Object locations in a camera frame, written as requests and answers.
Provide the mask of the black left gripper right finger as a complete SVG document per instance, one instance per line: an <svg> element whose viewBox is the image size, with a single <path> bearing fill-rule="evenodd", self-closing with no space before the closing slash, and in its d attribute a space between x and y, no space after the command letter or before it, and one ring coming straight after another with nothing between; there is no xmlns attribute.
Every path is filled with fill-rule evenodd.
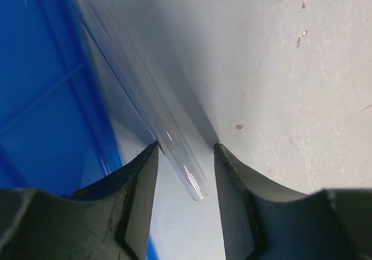
<svg viewBox="0 0 372 260"><path fill-rule="evenodd" d="M304 194L214 146L227 259L370 259L371 190Z"/></svg>

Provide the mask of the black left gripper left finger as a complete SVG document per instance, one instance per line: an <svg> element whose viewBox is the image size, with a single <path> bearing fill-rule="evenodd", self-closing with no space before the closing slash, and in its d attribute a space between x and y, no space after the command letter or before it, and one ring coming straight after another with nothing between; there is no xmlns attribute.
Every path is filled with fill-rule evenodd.
<svg viewBox="0 0 372 260"><path fill-rule="evenodd" d="M2 259L145 259L158 143L72 195L1 189Z"/></svg>

